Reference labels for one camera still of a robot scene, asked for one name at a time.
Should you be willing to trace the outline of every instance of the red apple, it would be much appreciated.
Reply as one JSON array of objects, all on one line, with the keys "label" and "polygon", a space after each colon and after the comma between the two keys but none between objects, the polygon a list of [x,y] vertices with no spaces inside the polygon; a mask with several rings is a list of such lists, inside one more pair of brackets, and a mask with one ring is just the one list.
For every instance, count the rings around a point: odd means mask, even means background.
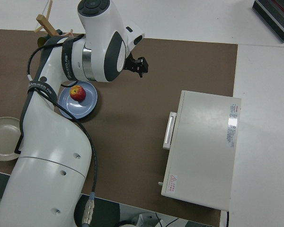
[{"label": "red apple", "polygon": [[75,85],[71,87],[70,95],[73,100],[81,102],[85,99],[86,92],[80,85]]}]

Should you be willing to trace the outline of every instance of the cable connector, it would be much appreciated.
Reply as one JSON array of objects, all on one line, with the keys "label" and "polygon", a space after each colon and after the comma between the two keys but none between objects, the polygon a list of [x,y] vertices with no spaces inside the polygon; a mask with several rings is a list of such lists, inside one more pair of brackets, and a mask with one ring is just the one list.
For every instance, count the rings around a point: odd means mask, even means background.
[{"label": "cable connector", "polygon": [[92,216],[93,216],[93,213],[94,213],[94,207],[95,207],[95,200],[89,199],[86,202],[85,210],[84,210],[84,213],[83,213],[83,218],[82,218],[82,226],[83,227],[90,226]]}]

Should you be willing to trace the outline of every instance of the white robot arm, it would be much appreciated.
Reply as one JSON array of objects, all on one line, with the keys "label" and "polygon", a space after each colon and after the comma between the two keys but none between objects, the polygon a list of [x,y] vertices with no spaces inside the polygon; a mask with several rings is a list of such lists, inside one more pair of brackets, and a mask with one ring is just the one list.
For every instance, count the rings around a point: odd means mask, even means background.
[{"label": "white robot arm", "polygon": [[[134,60],[131,55],[144,33],[132,22],[124,24],[111,0],[82,0],[78,14],[86,38],[49,39],[30,81],[20,120],[21,154],[0,203],[0,227],[76,226],[73,214],[92,144],[78,126],[53,111],[50,101],[57,101],[60,84],[110,82],[123,69],[140,76],[148,71],[144,58]],[[86,206],[83,226],[90,224],[92,202]]]}]

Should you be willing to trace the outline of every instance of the brown table surface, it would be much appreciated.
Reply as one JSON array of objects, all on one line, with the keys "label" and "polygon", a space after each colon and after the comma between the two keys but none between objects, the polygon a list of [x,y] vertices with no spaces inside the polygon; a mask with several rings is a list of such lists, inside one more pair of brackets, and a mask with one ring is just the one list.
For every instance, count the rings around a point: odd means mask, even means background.
[{"label": "brown table surface", "polygon": [[[0,117],[20,118],[27,60],[43,35],[0,30]],[[98,102],[82,121],[98,152],[97,197],[218,226],[219,210],[164,197],[158,182],[169,154],[162,148],[169,112],[177,111],[181,90],[232,96],[237,45],[144,39],[133,56],[146,58],[149,73],[141,79],[123,71],[112,83],[93,82]],[[10,174],[14,164],[0,162],[0,172]],[[90,168],[83,193],[92,179]]]}]

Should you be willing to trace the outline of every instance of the label sticker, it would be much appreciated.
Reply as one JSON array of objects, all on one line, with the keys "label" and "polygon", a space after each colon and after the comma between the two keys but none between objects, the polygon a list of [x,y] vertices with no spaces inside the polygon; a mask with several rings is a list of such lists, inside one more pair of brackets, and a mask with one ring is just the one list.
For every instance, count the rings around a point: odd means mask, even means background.
[{"label": "label sticker", "polygon": [[168,183],[168,189],[167,189],[168,193],[172,193],[172,194],[175,193],[176,185],[177,185],[177,179],[178,179],[177,175],[173,175],[173,174],[169,175],[169,183]]},{"label": "label sticker", "polygon": [[227,142],[233,148],[236,144],[236,131],[238,127],[238,105],[232,104],[228,119]]}]

